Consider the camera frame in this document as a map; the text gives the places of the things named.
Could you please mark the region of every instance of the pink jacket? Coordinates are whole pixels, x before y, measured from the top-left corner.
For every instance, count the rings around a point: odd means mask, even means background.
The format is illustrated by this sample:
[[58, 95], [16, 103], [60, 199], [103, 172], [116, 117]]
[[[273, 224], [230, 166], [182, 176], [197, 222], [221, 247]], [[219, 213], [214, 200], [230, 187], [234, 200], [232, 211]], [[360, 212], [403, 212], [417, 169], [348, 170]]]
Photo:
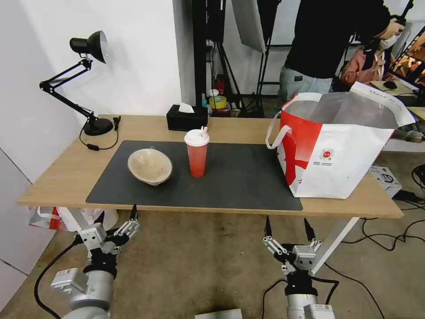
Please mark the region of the pink jacket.
[[363, 49], [358, 49], [342, 70], [341, 81], [351, 87], [356, 81], [369, 84], [370, 81], [391, 81], [395, 79], [389, 73], [385, 73], [381, 79], [379, 72], [373, 71], [373, 68], [377, 66], [376, 61], [373, 61], [373, 66], [370, 69], [362, 71], [365, 60], [366, 55], [363, 54]]

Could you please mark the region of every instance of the bag handle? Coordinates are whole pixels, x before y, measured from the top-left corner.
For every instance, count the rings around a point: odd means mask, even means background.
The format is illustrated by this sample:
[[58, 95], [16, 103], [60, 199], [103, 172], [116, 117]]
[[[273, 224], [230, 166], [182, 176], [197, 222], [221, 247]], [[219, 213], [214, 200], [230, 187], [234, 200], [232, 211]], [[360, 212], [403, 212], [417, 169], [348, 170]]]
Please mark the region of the bag handle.
[[267, 129], [267, 135], [266, 135], [266, 146], [267, 146], [267, 148], [268, 148], [268, 149], [274, 149], [274, 148], [276, 148], [276, 147], [280, 144], [280, 142], [282, 142], [283, 138], [285, 137], [285, 134], [286, 134], [286, 133], [288, 133], [288, 132], [289, 132], [289, 133], [291, 133], [291, 132], [292, 132], [292, 129], [291, 129], [288, 125], [284, 125], [284, 126], [280, 129], [280, 132], [279, 132], [279, 134], [276, 136], [276, 139], [274, 140], [273, 144], [272, 144], [272, 145], [270, 145], [270, 143], [269, 143], [270, 134], [271, 134], [271, 131], [273, 130], [274, 123], [276, 122], [276, 119], [278, 118], [278, 115], [279, 115], [280, 113], [282, 113], [282, 112], [280, 111], [280, 112], [278, 112], [278, 113], [274, 116], [274, 118], [273, 118], [273, 119], [271, 120], [271, 122], [270, 122], [269, 128]]
[[50, 219], [56, 219], [56, 220], [60, 220], [60, 219], [61, 219], [58, 215], [42, 213], [42, 212], [41, 212], [41, 206], [38, 206], [38, 207], [37, 207], [37, 214], [38, 214], [38, 216], [40, 216], [41, 218], [50, 218]]

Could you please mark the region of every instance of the black tissue box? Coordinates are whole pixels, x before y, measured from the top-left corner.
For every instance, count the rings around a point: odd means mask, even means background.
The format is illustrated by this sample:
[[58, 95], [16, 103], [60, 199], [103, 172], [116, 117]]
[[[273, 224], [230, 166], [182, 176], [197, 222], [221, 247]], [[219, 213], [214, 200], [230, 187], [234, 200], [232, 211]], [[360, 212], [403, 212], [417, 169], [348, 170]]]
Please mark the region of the black tissue box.
[[206, 108], [193, 107], [195, 113], [179, 112], [179, 105], [173, 105], [167, 113], [168, 129], [170, 131], [190, 131], [207, 126], [208, 110]]

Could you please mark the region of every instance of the cardboard box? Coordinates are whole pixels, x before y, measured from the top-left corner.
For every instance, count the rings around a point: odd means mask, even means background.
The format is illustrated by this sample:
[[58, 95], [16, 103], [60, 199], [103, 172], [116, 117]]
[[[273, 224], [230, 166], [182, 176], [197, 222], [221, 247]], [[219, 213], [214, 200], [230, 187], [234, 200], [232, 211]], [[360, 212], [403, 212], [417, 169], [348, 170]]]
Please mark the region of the cardboard box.
[[195, 319], [242, 319], [240, 309], [210, 312], [207, 314], [196, 315]]
[[377, 179], [384, 191], [392, 198], [402, 188], [393, 173], [387, 167], [371, 166], [369, 172]]

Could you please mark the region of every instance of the lamp shade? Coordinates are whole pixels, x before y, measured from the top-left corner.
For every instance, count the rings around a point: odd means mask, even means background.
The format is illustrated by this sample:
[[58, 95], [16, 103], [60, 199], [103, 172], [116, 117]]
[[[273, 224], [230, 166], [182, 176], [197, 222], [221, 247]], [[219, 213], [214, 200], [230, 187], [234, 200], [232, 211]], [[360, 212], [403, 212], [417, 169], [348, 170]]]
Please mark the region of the lamp shade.
[[72, 51], [90, 54], [103, 63], [106, 63], [108, 58], [108, 42], [103, 31], [93, 33], [88, 39], [72, 38], [70, 46]]

